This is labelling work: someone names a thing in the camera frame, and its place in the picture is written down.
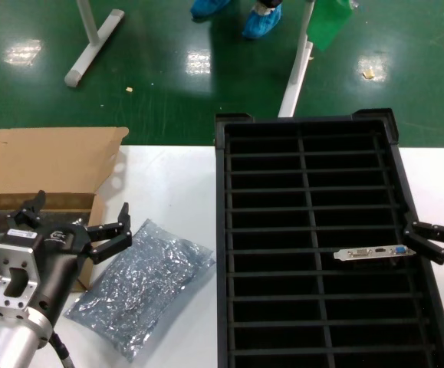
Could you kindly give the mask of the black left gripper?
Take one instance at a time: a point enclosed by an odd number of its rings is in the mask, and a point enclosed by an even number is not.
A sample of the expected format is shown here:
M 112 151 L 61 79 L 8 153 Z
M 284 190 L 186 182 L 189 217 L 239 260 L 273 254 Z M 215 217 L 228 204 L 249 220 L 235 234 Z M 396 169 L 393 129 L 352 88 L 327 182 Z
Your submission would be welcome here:
M 115 223 L 86 230 L 72 224 L 38 228 L 45 201 L 40 190 L 6 216 L 9 228 L 35 230 L 10 229 L 0 240 L 0 317 L 25 320 L 35 310 L 56 324 L 87 258 L 98 265 L 133 244 L 128 202 Z

